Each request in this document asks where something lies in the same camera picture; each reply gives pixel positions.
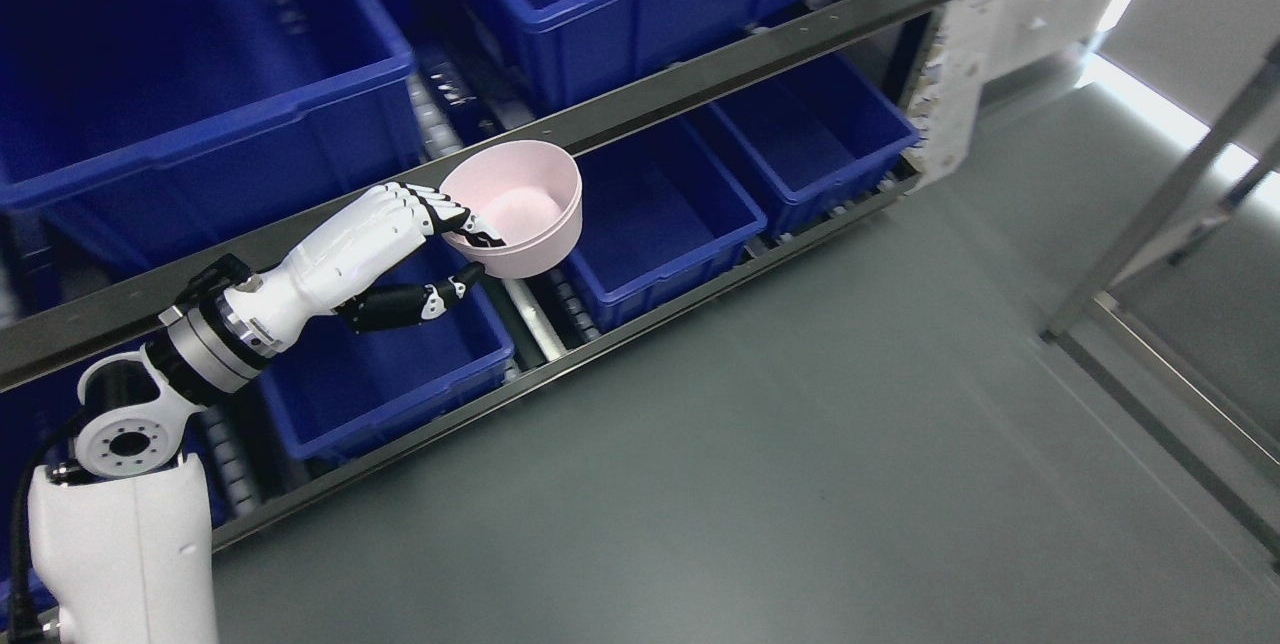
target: plastic bowl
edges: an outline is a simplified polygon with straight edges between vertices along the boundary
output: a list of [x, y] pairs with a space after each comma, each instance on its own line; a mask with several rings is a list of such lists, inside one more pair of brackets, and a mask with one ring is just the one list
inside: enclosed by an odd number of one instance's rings
[[504, 142], [462, 161], [442, 192], [471, 207], [506, 242], [472, 247], [457, 234], [445, 239], [490, 277], [524, 279], [568, 256], [582, 233], [582, 177], [556, 143]]

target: metal frame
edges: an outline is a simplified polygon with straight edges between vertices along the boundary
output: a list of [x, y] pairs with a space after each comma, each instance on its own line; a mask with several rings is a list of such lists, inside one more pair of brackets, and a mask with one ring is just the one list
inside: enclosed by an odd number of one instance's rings
[[[1143, 260], [1155, 262], [1178, 252], [1175, 247], [1162, 255], [1157, 254], [1157, 256], [1152, 256], [1151, 251], [1144, 254], [1144, 247], [1152, 239], [1161, 239], [1162, 242], [1162, 238], [1157, 237], [1157, 234], [1166, 220], [1185, 201], [1196, 184], [1204, 178], [1204, 174], [1213, 165], [1213, 160], [1231, 142], [1239, 138], [1244, 128], [1252, 124], [1253, 119], [1257, 119], [1266, 110], [1277, 93], [1280, 93], [1280, 41], [1271, 47], [1266, 60], [1262, 61], [1262, 67], [1244, 85], [1244, 88], [1236, 93], [1226, 108], [1226, 111], [1222, 111], [1222, 115], [1216, 120], [1210, 132], [1184, 157], [1183, 163], [1169, 175], [1169, 179], [1161, 184], [1160, 189], [1148, 198], [1129, 227], [1121, 230], [1115, 243], [1111, 243], [1111, 248], [1107, 248], [1107, 252], [1102, 255], [1097, 264], [1084, 275], [1084, 279], [1068, 294], [1062, 305], [1057, 307], [1057, 311], [1053, 312], [1044, 325], [1047, 338], [1051, 339], [1065, 333], [1084, 312], [1084, 307], [1093, 301], [1093, 297], [1117, 284], [1121, 274], [1134, 274], [1137, 270], [1129, 265], [1139, 255], [1143, 255]], [[1280, 157], [1280, 142], [1268, 149], [1263, 160], [1267, 156]], [[1261, 182], [1267, 169], [1270, 169], [1270, 165], [1256, 175], [1257, 182]], [[1247, 175], [1247, 179], [1253, 178], [1253, 175], [1251, 173]]]
[[[782, 70], [837, 51], [860, 38], [869, 37], [905, 20], [929, 15], [951, 0], [840, 0], [818, 12], [800, 15], [786, 24], [750, 35], [705, 56], [669, 67], [634, 85], [603, 93], [589, 102], [544, 117], [511, 132], [463, 151], [439, 157], [397, 177], [398, 181], [439, 184], [453, 166], [480, 149], [509, 140], [544, 140], [558, 143], [573, 155], [600, 147], [704, 105], [746, 85], [767, 79]], [[524, 283], [503, 284], [513, 303], [516, 316], [529, 330], [531, 347], [544, 364], [525, 371], [495, 392], [476, 398], [463, 407], [430, 421], [428, 425], [371, 452], [356, 461], [316, 476], [307, 484], [266, 502], [261, 508], [220, 526], [215, 547], [223, 548], [270, 526], [293, 512], [332, 494], [353, 481], [426, 447], [461, 426], [530, 394], [541, 385], [611, 353], [648, 334], [685, 312], [741, 287], [791, 259], [851, 229], [860, 220], [899, 201], [919, 182], [919, 173], [900, 160], [895, 173], [878, 192], [850, 202], [828, 220], [800, 230], [776, 246], [753, 246], [749, 259], [722, 277], [668, 302], [634, 321], [603, 334], [576, 348], [567, 350], [552, 330], [545, 314], [538, 307]], [[164, 310], [174, 292], [207, 262], [223, 254], [236, 254], [253, 268], [261, 269], [279, 261], [297, 239], [353, 198], [334, 198], [319, 207], [251, 230], [218, 247], [183, 257], [169, 265], [146, 271], [100, 292], [78, 298], [18, 324], [0, 329], [0, 390], [10, 389], [37, 376], [55, 371], [114, 344], [128, 342], [156, 328], [156, 312]]]
[[[905, 169], [910, 170], [910, 166], [905, 165]], [[237, 543], [238, 540], [244, 539], [264, 527], [270, 526], [271, 524], [275, 524], [275, 521], [316, 503], [321, 498], [338, 492], [348, 484], [361, 480], [375, 471], [394, 463], [413, 452], [417, 452], [428, 444], [457, 431], [462, 426], [479, 421], [508, 403], [536, 392], [544, 385], [550, 384], [553, 380], [557, 380], [561, 376], [570, 374], [571, 371], [599, 357], [603, 357], [604, 353], [617, 351], [617, 348], [621, 348], [622, 344], [627, 344], [653, 330], [657, 330], [686, 312], [710, 302], [713, 298], [717, 298], [723, 293], [728, 293], [732, 289], [741, 287], [741, 284], [746, 284], [749, 280], [764, 274], [764, 271], [769, 271], [782, 264], [786, 264], [796, 256], [809, 251], [809, 248], [814, 248], [819, 245], [829, 242], [829, 239], [835, 239], [846, 230], [850, 230], [854, 225], [860, 223], [860, 220], [864, 220], [869, 215], [873, 215], [892, 202], [899, 201], [902, 196], [905, 196], [905, 193], [909, 193], [910, 189], [915, 187], [919, 178], [919, 173], [910, 170], [904, 179], [896, 182], [891, 187], [883, 187], [876, 195], [855, 204], [844, 215], [832, 216], [832, 219], [823, 221], [812, 229], [804, 230], [804, 233], [796, 234], [791, 239], [787, 239], [786, 243], [768, 248], [759, 256], [749, 259], [727, 271], [727, 274], [723, 274], [714, 280], [709, 280], [707, 284], [698, 287], [692, 292], [662, 305], [650, 312], [645, 312], [637, 319], [627, 321], [622, 326], [603, 334], [599, 339], [594, 339], [588, 344], [581, 344], [581, 347], [563, 353], [562, 357], [558, 357], [553, 362], [548, 362], [543, 366], [526, 371], [518, 379], [503, 385], [495, 392], [466, 403], [461, 408], [448, 412], [447, 415], [430, 421], [425, 426], [420, 426], [415, 431], [411, 431], [410, 434], [406, 434], [356, 461], [339, 466], [338, 469], [320, 475], [312, 481], [303, 484], [292, 492], [287, 492], [285, 494], [271, 499], [253, 512], [224, 524], [214, 531], [215, 549], [221, 549], [229, 544]]]
[[[396, 179], [439, 184], [444, 175], [480, 149], [509, 140], [544, 140], [573, 155], [600, 147], [767, 79], [782, 70], [832, 52], [878, 29], [923, 15], [950, 0], [841, 0], [786, 24], [751, 35], [705, 56], [669, 67], [634, 85], [544, 117], [463, 151], [439, 157]], [[100, 353], [156, 328], [164, 310], [187, 279], [224, 254], [255, 269], [280, 261], [302, 239], [355, 195], [275, 224], [251, 230], [224, 245], [160, 266], [13, 326], [0, 329], [0, 390]]]
[[1266, 547], [1280, 563], [1280, 533], [1277, 522], [1252, 507], [1240, 492], [1233, 488], [1238, 475], [1226, 463], [1215, 466], [1212, 457], [1197, 452], [1149, 408], [1138, 402], [1124, 384], [1083, 344], [1071, 338], [1069, 329], [1082, 315], [1089, 315], [1123, 347], [1138, 357], [1149, 370], [1156, 371], [1175, 394], [1213, 426], [1257, 471], [1274, 485], [1267, 494], [1280, 492], [1280, 443], [1247, 416], [1238, 406], [1219, 392], [1184, 357], [1125, 310], [1110, 293], [1124, 280], [1165, 261], [1178, 265], [1194, 248], [1203, 245], [1213, 230], [1230, 221], [1244, 198], [1262, 183], [1262, 179], [1280, 166], [1280, 138], [1262, 152], [1256, 165], [1245, 173], [1222, 197], [1189, 219], [1166, 227], [1166, 220], [1183, 205], [1192, 189], [1204, 178], [1213, 161], [1230, 143], [1251, 125], [1276, 99], [1280, 99], [1280, 41], [1271, 47], [1262, 67], [1234, 97], [1226, 111], [1216, 120], [1203, 140], [1184, 157], [1174, 173], [1148, 198], [1133, 221], [1121, 230], [1111, 248], [1093, 265], [1083, 280], [1052, 312], [1042, 338], [1057, 342], [1080, 366], [1105, 388], [1112, 390], [1117, 401], [1129, 402], [1126, 410], [1147, 431], [1161, 443], [1251, 534]]

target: black cable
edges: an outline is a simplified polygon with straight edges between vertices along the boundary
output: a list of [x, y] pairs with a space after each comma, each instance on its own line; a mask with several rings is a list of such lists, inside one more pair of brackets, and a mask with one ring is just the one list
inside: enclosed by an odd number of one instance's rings
[[63, 423], [22, 470], [18, 490], [13, 494], [13, 512], [9, 515], [9, 644], [37, 641], [44, 638], [40, 629], [40, 612], [36, 599], [31, 595], [31, 536], [27, 530], [27, 497], [31, 483], [36, 479], [36, 469], [45, 461], [51, 448], [59, 442], [70, 439], [84, 425], [84, 411], [78, 410]]

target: shelving unit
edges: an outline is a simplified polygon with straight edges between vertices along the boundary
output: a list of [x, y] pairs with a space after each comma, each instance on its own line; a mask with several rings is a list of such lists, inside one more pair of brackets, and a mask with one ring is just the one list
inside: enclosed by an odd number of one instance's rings
[[[782, 70], [810, 61], [827, 52], [837, 51], [867, 38], [878, 29], [931, 15], [937, 6], [951, 0], [838, 0], [819, 6], [817, 12], [800, 15], [781, 26], [750, 35], [736, 44], [708, 52], [690, 61], [669, 67], [639, 82], [603, 93], [581, 105], [567, 108], [553, 115], [518, 125], [507, 133], [489, 138], [476, 146], [439, 157], [416, 166], [398, 181], [416, 184], [439, 184], [453, 170], [480, 149], [512, 140], [544, 140], [558, 143], [573, 155], [581, 155], [626, 134], [636, 133], [704, 105], [724, 93], [746, 85], [767, 79]], [[919, 174], [905, 161], [900, 161], [878, 192], [850, 202], [841, 213], [826, 221], [801, 230], [785, 242], [755, 242], [750, 256], [727, 274], [659, 306], [652, 312], [585, 344], [567, 348], [548, 337], [549, 324], [538, 310], [522, 283], [513, 283], [507, 292], [527, 328], [517, 333], [520, 341], [531, 342], [534, 357], [543, 364], [526, 367], [515, 380], [498, 390], [485, 394], [466, 406], [420, 429], [403, 435], [375, 452], [324, 474], [282, 497], [266, 502], [260, 508], [232, 520], [215, 531], [215, 544], [221, 548], [271, 525], [275, 521], [321, 499], [323, 497], [378, 471], [392, 462], [440, 439], [442, 437], [492, 414], [507, 403], [539, 389], [602, 356], [616, 351], [649, 332], [672, 321], [677, 316], [735, 289], [764, 271], [838, 237], [882, 207], [899, 201], [911, 192]], [[344, 206], [356, 193], [312, 207], [296, 216], [251, 230], [230, 242], [173, 264], [146, 271], [100, 292], [78, 298], [52, 310], [38, 312], [6, 329], [0, 329], [0, 389], [10, 389], [24, 382], [56, 371], [58, 369], [100, 353], [114, 344], [137, 338], [157, 328], [156, 312], [170, 303], [174, 292], [183, 288], [188, 278], [224, 254], [234, 254], [256, 269], [274, 265], [325, 216]]]

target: white robotic arm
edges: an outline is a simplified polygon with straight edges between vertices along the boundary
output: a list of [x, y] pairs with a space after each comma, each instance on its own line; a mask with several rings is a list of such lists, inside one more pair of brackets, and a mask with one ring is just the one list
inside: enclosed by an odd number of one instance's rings
[[179, 453], [187, 419], [234, 393], [288, 350], [314, 316], [357, 332], [420, 324], [456, 305], [481, 274], [370, 289], [434, 234], [477, 247], [502, 239], [443, 193], [376, 184], [293, 247], [278, 266], [224, 257], [192, 280], [136, 352], [81, 378], [73, 461], [32, 466], [19, 483], [9, 641], [41, 638], [27, 595], [27, 540], [58, 599], [60, 639], [79, 644], [216, 644], [204, 470]]

